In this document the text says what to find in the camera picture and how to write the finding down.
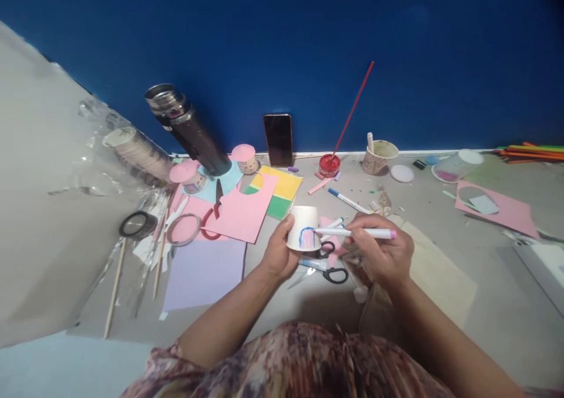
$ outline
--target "tape roll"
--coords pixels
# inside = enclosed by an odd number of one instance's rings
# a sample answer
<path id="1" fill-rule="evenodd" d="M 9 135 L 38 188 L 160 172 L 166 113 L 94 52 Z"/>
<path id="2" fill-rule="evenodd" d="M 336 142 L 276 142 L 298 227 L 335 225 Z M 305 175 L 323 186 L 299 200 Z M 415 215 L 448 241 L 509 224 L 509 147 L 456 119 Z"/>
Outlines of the tape roll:
<path id="1" fill-rule="evenodd" d="M 172 233 L 174 232 L 174 228 L 176 227 L 176 225 L 178 225 L 178 223 L 182 219 L 184 219 L 186 217 L 193 217 L 193 218 L 196 219 L 196 228 L 194 229 L 194 233 L 192 233 L 191 237 L 189 237 L 188 239 L 186 239 L 184 241 L 176 241 L 175 242 L 175 241 L 172 240 Z M 200 232 L 200 226 L 201 225 L 202 225 L 202 219 L 200 218 L 200 216 L 196 216 L 193 213 L 186 213 L 184 215 L 180 215 L 180 216 L 178 216 L 177 218 L 174 219 L 174 221 L 170 224 L 169 228 L 166 230 L 166 240 L 173 247 L 188 245 L 190 242 L 192 242 L 196 238 L 196 236 Z"/>
<path id="2" fill-rule="evenodd" d="M 119 234 L 124 238 L 143 239 L 155 231 L 157 217 L 138 211 L 127 216 L 119 226 Z"/>

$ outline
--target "person's right hand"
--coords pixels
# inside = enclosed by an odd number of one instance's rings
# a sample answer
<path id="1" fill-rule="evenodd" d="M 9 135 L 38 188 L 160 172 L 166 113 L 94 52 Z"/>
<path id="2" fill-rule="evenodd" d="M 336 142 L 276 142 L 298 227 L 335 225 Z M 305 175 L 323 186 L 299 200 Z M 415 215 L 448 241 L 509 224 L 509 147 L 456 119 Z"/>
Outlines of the person's right hand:
<path id="1" fill-rule="evenodd" d="M 364 266 L 368 274 L 384 289 L 401 287 L 409 278 L 409 267 L 413 255 L 413 239 L 394 223 L 380 215 L 358 213 L 346 229 L 352 237 L 345 243 L 355 242 L 364 255 Z M 394 229 L 395 239 L 374 239 L 364 231 L 367 229 Z"/>

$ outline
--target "person's left hand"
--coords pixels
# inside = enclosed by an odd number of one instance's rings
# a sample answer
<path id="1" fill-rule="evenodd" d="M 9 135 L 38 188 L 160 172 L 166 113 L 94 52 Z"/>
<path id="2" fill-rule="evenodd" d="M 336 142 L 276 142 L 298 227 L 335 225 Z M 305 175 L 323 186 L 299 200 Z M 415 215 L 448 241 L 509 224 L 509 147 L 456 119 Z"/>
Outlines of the person's left hand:
<path id="1" fill-rule="evenodd" d="M 270 236 L 261 267 L 266 273 L 279 279 L 287 277 L 298 265 L 300 252 L 286 246 L 288 232 L 294 226 L 294 216 L 288 215 L 282 220 Z"/>

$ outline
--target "black thermos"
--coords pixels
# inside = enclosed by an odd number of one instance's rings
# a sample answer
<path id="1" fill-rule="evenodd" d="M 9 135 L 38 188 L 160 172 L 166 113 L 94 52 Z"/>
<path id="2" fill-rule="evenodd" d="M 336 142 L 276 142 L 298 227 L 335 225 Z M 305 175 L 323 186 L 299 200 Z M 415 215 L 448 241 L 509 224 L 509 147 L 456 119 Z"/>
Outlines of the black thermos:
<path id="1" fill-rule="evenodd" d="M 210 175 L 221 176 L 231 169 L 231 160 L 202 126 L 196 108 L 174 85 L 155 85 L 145 93 L 145 99 L 159 123 Z"/>

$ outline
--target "smartphone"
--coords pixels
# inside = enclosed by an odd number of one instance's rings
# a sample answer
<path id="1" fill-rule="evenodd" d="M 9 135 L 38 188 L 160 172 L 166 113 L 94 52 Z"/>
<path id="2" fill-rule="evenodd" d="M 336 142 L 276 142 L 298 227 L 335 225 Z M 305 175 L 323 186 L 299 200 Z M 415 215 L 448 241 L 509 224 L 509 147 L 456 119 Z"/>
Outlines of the smartphone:
<path id="1" fill-rule="evenodd" d="M 289 114 L 264 115 L 264 131 L 268 158 L 272 167 L 288 167 L 293 163 L 292 116 Z"/>

